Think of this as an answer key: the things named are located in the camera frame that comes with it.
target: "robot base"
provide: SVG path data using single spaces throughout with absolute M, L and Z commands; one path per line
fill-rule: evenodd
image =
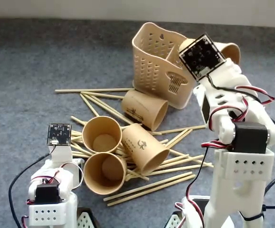
M 195 200 L 195 202 L 198 204 L 202 212 L 205 210 L 205 206 L 207 202 L 209 201 L 210 196 L 190 196 L 190 199 Z M 186 215 L 186 222 L 182 226 L 182 228 L 202 228 L 202 223 L 199 218 L 199 215 L 197 211 L 194 209 L 194 207 L 187 201 L 186 197 L 182 199 L 182 204 L 183 204 L 183 216 Z M 234 228 L 234 224 L 228 216 L 226 219 L 225 223 L 222 225 L 221 228 Z

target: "beige basket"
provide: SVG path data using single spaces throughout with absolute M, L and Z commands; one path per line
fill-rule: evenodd
M 179 46 L 184 41 L 192 43 L 194 39 L 151 22 L 143 24 L 132 40 L 134 88 L 167 100 L 177 109 L 184 108 L 196 84 L 179 59 Z M 236 44 L 215 44 L 225 57 L 239 63 L 240 51 Z

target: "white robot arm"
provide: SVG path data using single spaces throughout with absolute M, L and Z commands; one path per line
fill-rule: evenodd
M 239 211 L 245 228 L 262 228 L 264 191 L 275 156 L 267 146 L 275 144 L 275 125 L 255 91 L 266 92 L 251 86 L 240 67 L 225 59 L 207 35 L 187 42 L 180 47 L 180 59 L 200 83 L 193 93 L 204 122 L 227 145 L 215 150 L 205 227 L 227 227 L 223 226 L 227 217 Z M 182 204 L 185 227 L 201 228 L 200 219 L 187 213 L 191 205 L 186 198 Z

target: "brown paper cup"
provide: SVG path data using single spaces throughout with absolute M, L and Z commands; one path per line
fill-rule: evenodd
M 85 163 L 85 184 L 99 195 L 108 195 L 122 187 L 126 171 L 126 162 L 122 158 L 107 152 L 96 153 Z
M 122 143 L 142 175 L 159 167 L 169 154 L 169 149 L 137 123 L 124 129 Z
M 109 116 L 97 116 L 89 120 L 82 130 L 82 141 L 93 152 L 112 152 L 122 140 L 122 130 Z
M 189 44 L 194 42 L 195 39 L 186 39 L 182 44 L 180 45 L 180 51 L 185 49 Z M 231 60 L 235 64 L 240 63 L 240 58 L 241 58 L 241 52 L 240 48 L 238 45 L 235 43 L 219 43 L 219 42 L 214 42 L 215 46 L 218 48 L 218 50 L 223 54 L 225 58 L 231 58 Z
M 122 109 L 134 119 L 155 131 L 164 119 L 168 101 L 129 90 L 123 98 Z

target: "red wire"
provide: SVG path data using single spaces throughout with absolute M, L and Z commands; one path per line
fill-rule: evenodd
M 22 226 L 23 226 L 23 228 L 28 228 L 26 225 L 25 225 L 25 221 L 24 221 L 24 219 L 27 219 L 28 218 L 28 216 L 22 216 L 21 217 L 21 223 L 22 223 Z

